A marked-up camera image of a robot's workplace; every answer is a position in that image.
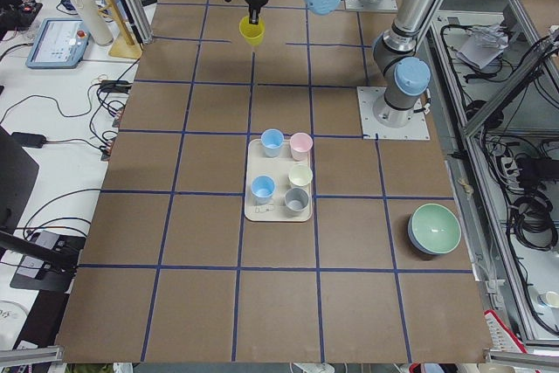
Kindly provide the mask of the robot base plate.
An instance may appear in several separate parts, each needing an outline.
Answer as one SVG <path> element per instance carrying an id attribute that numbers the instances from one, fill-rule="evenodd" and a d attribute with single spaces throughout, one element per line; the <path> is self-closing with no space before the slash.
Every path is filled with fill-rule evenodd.
<path id="1" fill-rule="evenodd" d="M 385 100 L 384 86 L 359 86 L 358 106 L 361 118 L 362 137 L 371 140 L 429 141 L 426 115 L 429 100 L 425 104 L 416 98 L 412 109 L 396 110 Z"/>

